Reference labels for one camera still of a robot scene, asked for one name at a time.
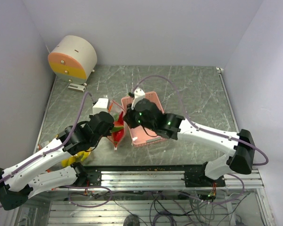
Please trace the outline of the clear zip bag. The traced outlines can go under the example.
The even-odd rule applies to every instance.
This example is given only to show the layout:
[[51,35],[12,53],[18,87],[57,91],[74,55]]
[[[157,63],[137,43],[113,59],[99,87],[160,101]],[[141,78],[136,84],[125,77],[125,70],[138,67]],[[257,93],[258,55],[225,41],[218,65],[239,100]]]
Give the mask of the clear zip bag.
[[[43,143],[38,144],[36,150],[40,151],[45,146],[47,146],[49,143],[50,143],[49,141],[45,141]],[[91,157],[92,151],[93,151],[92,147],[89,148],[87,151],[81,151],[81,152],[75,154],[74,156],[71,156],[71,157],[69,157],[67,159],[62,160],[58,164],[58,166],[61,166],[62,168],[65,168],[65,167],[70,166],[72,163],[75,163],[75,162],[82,163],[82,162],[86,161],[89,157]],[[51,167],[51,168],[46,170],[46,172],[48,172],[48,173],[52,172],[52,171],[54,171],[53,167]]]
[[125,121],[123,119],[125,110],[116,101],[110,100],[108,112],[114,119],[114,127],[110,130],[110,135],[107,138],[113,144],[116,151],[120,142],[125,137]]

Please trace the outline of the watermelon slice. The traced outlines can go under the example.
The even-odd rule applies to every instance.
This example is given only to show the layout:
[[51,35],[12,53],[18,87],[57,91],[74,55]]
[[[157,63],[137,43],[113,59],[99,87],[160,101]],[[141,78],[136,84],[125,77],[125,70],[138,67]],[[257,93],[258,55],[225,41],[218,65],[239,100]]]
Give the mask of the watermelon slice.
[[123,120],[123,113],[120,113],[118,121],[114,121],[114,127],[111,130],[112,133],[122,130],[124,128],[124,120]]

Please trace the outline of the red chili pepper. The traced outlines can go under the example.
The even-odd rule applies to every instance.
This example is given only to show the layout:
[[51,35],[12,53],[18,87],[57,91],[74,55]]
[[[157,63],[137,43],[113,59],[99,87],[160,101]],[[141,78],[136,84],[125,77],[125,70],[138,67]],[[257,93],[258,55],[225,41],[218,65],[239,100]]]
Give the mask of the red chili pepper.
[[119,130],[117,132],[112,133],[114,144],[117,144],[118,142],[120,142],[123,136],[124,136],[124,130]]

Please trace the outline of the yellow banana bunch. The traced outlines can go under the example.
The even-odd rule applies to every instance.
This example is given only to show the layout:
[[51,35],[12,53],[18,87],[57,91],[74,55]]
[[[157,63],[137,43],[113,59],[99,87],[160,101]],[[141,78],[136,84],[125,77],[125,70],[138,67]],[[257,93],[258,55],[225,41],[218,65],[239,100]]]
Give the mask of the yellow banana bunch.
[[91,152],[81,151],[75,154],[74,156],[71,156],[67,159],[62,160],[61,166],[64,168],[64,167],[70,166],[71,164],[75,162],[83,162],[89,157],[90,154]]

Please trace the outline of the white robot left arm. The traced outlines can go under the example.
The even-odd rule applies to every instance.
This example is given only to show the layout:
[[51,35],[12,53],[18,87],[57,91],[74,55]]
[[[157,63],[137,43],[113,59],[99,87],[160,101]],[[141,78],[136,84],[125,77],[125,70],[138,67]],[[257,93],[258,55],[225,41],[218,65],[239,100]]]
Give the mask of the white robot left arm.
[[22,162],[0,168],[0,208],[13,210],[28,199],[60,186],[82,187],[88,177],[81,163],[47,172],[58,162],[81,151],[96,147],[102,137],[110,135],[114,118],[107,112],[91,115],[89,121],[69,126],[43,149]]

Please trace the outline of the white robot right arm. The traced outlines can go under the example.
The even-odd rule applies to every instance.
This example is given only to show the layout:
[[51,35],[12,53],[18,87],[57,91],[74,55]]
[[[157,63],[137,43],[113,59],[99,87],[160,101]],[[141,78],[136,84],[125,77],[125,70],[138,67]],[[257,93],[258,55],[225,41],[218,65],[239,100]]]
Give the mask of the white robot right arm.
[[221,157],[204,163],[198,175],[203,186],[232,171],[244,175],[252,172],[255,144],[248,130],[229,132],[195,124],[181,115],[162,112],[146,98],[126,104],[125,109],[124,121],[130,129],[141,127],[165,139],[198,142],[222,151]]

